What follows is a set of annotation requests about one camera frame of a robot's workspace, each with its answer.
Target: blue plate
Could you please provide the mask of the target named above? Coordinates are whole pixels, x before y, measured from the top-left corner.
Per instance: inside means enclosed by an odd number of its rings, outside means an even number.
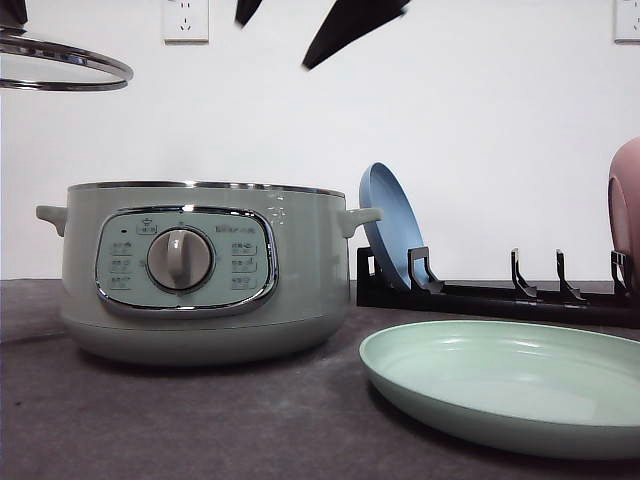
[[[383,220],[364,224],[369,245],[384,278],[396,290],[410,290],[407,252],[423,247],[424,242],[407,196],[384,164],[374,163],[362,175],[360,207],[383,210]],[[414,271],[419,282],[427,282],[424,263],[416,262]]]

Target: cooker handle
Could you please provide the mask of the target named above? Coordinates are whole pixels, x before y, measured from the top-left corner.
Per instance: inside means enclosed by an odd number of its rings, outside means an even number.
[[[382,220],[382,209],[380,208],[358,208],[356,210],[345,210],[340,212],[339,222],[342,228],[342,236],[351,238],[358,226]]]
[[[38,205],[36,207],[36,217],[45,222],[52,223],[56,227],[58,235],[64,237],[64,227],[67,224],[66,207],[50,207],[49,205]]]

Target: plate rim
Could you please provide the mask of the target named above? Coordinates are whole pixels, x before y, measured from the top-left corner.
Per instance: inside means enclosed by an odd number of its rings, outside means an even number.
[[[412,323],[406,323],[406,324],[402,324],[402,325],[394,325],[392,327],[387,327],[384,328],[382,330],[378,330],[370,335],[368,335],[364,340],[362,340],[362,342],[360,342],[360,346],[358,348],[358,353],[360,356],[360,360],[361,362],[365,365],[366,369],[369,370],[370,372],[373,372],[375,375],[383,378],[385,381],[399,387],[402,388],[404,390],[407,390],[409,392],[411,392],[414,395],[417,395],[419,397],[428,399],[428,400],[432,400],[432,401],[437,401],[437,402],[441,402],[443,404],[446,405],[450,405],[452,407],[456,407],[456,408],[461,408],[461,409],[466,409],[472,412],[477,412],[483,415],[495,415],[498,417],[502,417],[502,418],[509,418],[509,419],[513,419],[513,420],[519,420],[519,421],[527,421],[527,422],[535,422],[535,423],[544,423],[544,424],[549,424],[549,425],[557,425],[557,426],[565,426],[565,427],[586,427],[586,428],[606,428],[606,429],[640,429],[640,422],[637,422],[635,424],[624,424],[624,425],[620,425],[620,424],[615,424],[615,423],[609,423],[609,424],[602,424],[602,423],[584,423],[584,422],[561,422],[561,421],[553,421],[553,420],[542,420],[539,418],[531,418],[531,417],[524,417],[524,416],[520,416],[520,415],[510,415],[507,413],[500,413],[500,412],[492,412],[490,410],[483,410],[481,408],[477,408],[477,407],[470,407],[467,405],[462,405],[459,403],[454,403],[450,400],[444,399],[444,398],[440,398],[440,397],[436,397],[436,396],[432,396],[432,395],[425,395],[424,393],[418,392],[417,390],[404,385],[402,383],[399,383],[395,380],[390,379],[389,377],[381,374],[377,369],[375,369],[372,365],[371,362],[366,358],[365,355],[365,349],[367,347],[367,345],[377,336],[379,335],[383,335],[386,334],[390,331],[393,330],[399,330],[399,329],[403,329],[403,328],[409,328],[409,327],[417,327],[417,326],[428,326],[428,325],[433,325],[433,324],[438,324],[438,325],[442,325],[442,324],[446,324],[446,323],[451,323],[451,324],[460,324],[460,323],[467,323],[467,324],[476,324],[476,325],[508,325],[508,326],[514,326],[514,325],[520,325],[520,326],[527,326],[527,327],[535,327],[535,328],[540,328],[540,329],[550,329],[550,330],[561,330],[564,332],[570,332],[571,334],[586,334],[586,335],[590,335],[590,336],[595,336],[595,337],[603,337],[603,338],[608,338],[608,339],[613,339],[614,341],[621,341],[621,342],[627,342],[630,343],[634,346],[636,346],[636,348],[640,349],[640,341],[637,340],[631,340],[629,338],[624,338],[624,337],[619,337],[616,335],[610,335],[610,334],[606,334],[606,333],[599,333],[599,332],[592,332],[590,330],[581,330],[581,329],[577,329],[577,328],[571,328],[571,327],[561,327],[561,326],[557,326],[557,325],[546,325],[546,324],[538,324],[538,323],[529,323],[529,322],[508,322],[508,321],[498,321],[498,320],[466,320],[466,319],[460,319],[460,320],[455,320],[455,319],[451,319],[451,320],[434,320],[434,321],[428,321],[428,322],[412,322]]]

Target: dark countertop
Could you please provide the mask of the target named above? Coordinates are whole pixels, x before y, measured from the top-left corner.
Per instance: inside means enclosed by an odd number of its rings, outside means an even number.
[[[77,349],[58,280],[2,282],[6,480],[640,478],[640,460],[550,460],[474,445],[404,415],[357,355],[382,328],[462,315],[358,308],[322,345],[224,368],[113,363]],[[640,340],[640,330],[592,327]]]

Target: pot lid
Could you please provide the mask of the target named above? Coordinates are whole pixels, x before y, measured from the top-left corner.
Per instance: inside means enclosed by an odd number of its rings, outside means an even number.
[[[116,59],[27,33],[26,22],[24,0],[0,4],[0,88],[95,92],[123,88],[133,78],[131,67]]]

